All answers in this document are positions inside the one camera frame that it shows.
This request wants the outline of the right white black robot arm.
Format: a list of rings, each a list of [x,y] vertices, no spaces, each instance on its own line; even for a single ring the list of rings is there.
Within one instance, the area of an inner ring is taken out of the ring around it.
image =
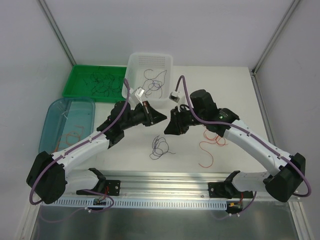
[[[292,155],[259,139],[237,114],[228,108],[218,108],[206,90],[196,90],[190,95],[193,107],[181,103],[183,98],[178,91],[171,92],[169,99],[177,105],[170,111],[166,135],[182,135],[190,126],[204,125],[208,131],[242,148],[266,170],[251,173],[235,170],[223,182],[214,184],[214,195],[232,199],[246,191],[267,192],[285,203],[303,182],[304,156]]]

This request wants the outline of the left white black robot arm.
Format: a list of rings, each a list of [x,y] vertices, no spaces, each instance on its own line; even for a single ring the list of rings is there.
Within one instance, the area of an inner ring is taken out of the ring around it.
[[[60,151],[40,152],[30,169],[26,183],[30,186],[29,201],[52,204],[63,194],[103,195],[108,192],[106,177],[96,168],[74,170],[92,156],[106,151],[119,143],[125,136],[125,130],[143,125],[150,127],[167,119],[167,116],[155,110],[148,101],[136,105],[134,109],[126,101],[117,102],[107,119],[91,135]]]

